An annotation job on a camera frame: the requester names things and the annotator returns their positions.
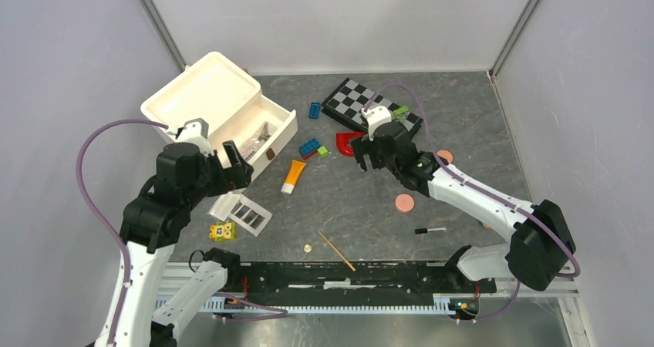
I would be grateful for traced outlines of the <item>clear false eyelash case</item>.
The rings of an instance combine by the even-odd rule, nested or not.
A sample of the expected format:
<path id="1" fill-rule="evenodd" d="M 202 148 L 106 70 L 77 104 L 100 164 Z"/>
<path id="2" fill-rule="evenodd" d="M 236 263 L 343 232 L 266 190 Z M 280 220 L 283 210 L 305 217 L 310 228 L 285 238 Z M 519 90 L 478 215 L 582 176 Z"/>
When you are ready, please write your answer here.
<path id="1" fill-rule="evenodd" d="M 238 149 L 241 157 L 248 162 L 258 151 L 256 143 L 244 143 Z"/>

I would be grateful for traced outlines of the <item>orange white cream tube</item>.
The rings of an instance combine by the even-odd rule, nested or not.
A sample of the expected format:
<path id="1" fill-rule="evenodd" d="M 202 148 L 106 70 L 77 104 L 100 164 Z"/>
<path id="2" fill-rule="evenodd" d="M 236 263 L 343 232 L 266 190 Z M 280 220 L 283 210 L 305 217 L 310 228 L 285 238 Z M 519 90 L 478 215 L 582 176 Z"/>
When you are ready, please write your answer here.
<path id="1" fill-rule="evenodd" d="M 305 166 L 306 163 L 300 160 L 293 160 L 291 162 L 291 166 L 281 187 L 281 192 L 283 194 L 292 194 Z"/>

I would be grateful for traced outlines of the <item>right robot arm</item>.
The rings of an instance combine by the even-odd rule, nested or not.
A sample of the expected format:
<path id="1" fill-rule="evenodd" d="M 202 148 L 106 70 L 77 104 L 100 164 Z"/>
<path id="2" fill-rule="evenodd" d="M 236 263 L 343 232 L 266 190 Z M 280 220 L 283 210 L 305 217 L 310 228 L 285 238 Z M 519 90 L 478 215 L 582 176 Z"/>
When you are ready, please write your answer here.
<path id="1" fill-rule="evenodd" d="M 404 126 L 389 122 L 372 136 L 351 141 L 362 170 L 387 169 L 406 189 L 449 204 L 487 224 L 503 244 L 461 248 L 445 271 L 447 285 L 466 291 L 485 278 L 515 278 L 535 291 L 544 291 L 566 264 L 580 272 L 576 246 L 561 208 L 543 200 L 520 200 L 466 175 L 431 151 L 418 150 Z"/>

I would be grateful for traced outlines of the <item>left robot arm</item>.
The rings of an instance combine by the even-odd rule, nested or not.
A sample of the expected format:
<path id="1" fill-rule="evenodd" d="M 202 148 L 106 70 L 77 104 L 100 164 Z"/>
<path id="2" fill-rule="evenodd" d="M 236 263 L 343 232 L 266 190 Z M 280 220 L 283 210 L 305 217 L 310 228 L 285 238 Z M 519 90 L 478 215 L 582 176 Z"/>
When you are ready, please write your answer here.
<path id="1" fill-rule="evenodd" d="M 156 173 L 123 211 L 119 237 L 129 259 L 121 266 L 106 326 L 96 346 L 176 346 L 185 328 L 220 289 L 242 281 L 240 257 L 212 248 L 190 280 L 165 305 L 155 306 L 160 281 L 192 210 L 206 197 L 247 187 L 254 169 L 229 140 L 217 152 L 194 143 L 172 143 L 157 156 Z"/>

